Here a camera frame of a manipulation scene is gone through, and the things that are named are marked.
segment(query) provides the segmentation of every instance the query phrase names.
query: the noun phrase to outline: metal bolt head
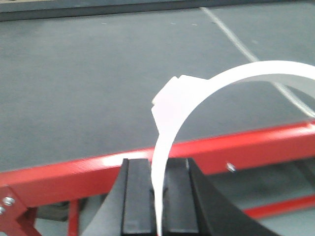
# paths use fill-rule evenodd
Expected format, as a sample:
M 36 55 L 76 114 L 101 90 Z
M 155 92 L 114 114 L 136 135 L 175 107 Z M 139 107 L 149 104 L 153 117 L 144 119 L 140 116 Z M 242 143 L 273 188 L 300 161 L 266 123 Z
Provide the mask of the metal bolt head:
M 2 215 L 5 212 L 5 208 L 0 206 L 0 215 Z
M 11 198 L 11 197 L 5 197 L 3 198 L 3 203 L 6 205 L 6 206 L 12 206 L 14 203 L 15 203 L 15 200 L 14 198 Z
M 226 164 L 226 168 L 227 168 L 227 170 L 228 171 L 230 171 L 230 172 L 236 172 L 236 168 L 235 168 L 235 166 L 232 164 L 232 163 L 227 163 Z

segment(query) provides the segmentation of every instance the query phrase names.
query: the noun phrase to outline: red metal leg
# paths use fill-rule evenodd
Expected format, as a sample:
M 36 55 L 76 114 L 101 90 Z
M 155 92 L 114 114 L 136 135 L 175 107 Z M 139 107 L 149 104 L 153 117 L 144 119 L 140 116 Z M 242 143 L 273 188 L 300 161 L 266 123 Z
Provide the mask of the red metal leg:
M 42 236 L 31 224 L 13 226 L 5 231 L 8 236 Z
M 68 236 L 79 235 L 79 213 L 80 213 L 80 201 L 72 200 L 70 202 L 69 209 L 69 225 L 68 225 Z

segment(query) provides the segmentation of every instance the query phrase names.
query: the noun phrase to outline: gray floor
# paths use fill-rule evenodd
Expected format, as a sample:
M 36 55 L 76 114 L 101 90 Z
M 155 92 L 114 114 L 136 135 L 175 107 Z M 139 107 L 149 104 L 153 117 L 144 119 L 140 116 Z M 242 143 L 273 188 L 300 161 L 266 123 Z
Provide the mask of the gray floor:
M 315 64 L 314 4 L 211 11 L 260 60 Z M 172 76 L 211 78 L 248 62 L 200 9 L 1 22 L 0 171 L 153 146 L 151 100 Z M 293 91 L 315 110 L 313 99 Z M 306 119 L 271 84 L 237 84 L 203 102 L 177 141 Z M 90 204 L 83 227 L 98 206 Z M 314 224 L 301 214 L 263 223 L 290 236 L 299 219 L 298 235 L 310 236 Z M 45 236 L 63 235 L 66 223 L 55 225 L 37 224 Z

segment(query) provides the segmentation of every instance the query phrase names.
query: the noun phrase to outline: white paper strip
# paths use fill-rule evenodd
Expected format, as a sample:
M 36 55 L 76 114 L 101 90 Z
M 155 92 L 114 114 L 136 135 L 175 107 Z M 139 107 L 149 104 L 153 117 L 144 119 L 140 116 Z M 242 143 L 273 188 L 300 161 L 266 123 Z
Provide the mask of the white paper strip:
M 272 74 L 308 78 L 308 80 L 301 78 L 303 83 L 298 83 L 297 78 L 286 80 L 284 76 L 273 76 L 272 82 L 292 86 L 315 97 L 315 83 L 312 81 L 315 80 L 315 67 L 292 61 L 259 61 L 245 64 L 227 70 L 209 80 L 186 75 L 182 75 L 180 78 L 173 77 L 156 95 L 153 100 L 152 114 L 159 137 L 153 154 L 151 177 L 155 191 L 157 234 L 159 236 L 162 236 L 162 188 L 165 166 L 174 139 L 186 118 L 203 100 L 219 89 L 245 79 L 269 81 L 269 79 L 256 76 Z

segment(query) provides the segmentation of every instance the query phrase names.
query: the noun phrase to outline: small screw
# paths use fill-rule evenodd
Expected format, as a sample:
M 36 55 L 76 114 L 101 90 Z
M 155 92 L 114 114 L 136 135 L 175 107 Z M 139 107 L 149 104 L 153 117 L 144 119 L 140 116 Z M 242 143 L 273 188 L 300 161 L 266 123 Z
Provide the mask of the small screw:
M 232 173 L 233 173 L 233 172 L 236 172 L 236 168 L 235 168 L 235 166 L 234 166 L 232 163 L 229 163 L 229 162 L 228 162 L 228 163 L 226 164 L 226 168 L 227 168 L 228 171 L 230 171 L 230 172 L 232 172 Z
M 5 212 L 5 208 L 0 206 L 0 215 L 2 215 Z
M 15 200 L 14 198 L 11 198 L 11 197 L 5 197 L 3 198 L 3 203 L 6 205 L 6 206 L 12 206 L 14 203 L 15 203 Z

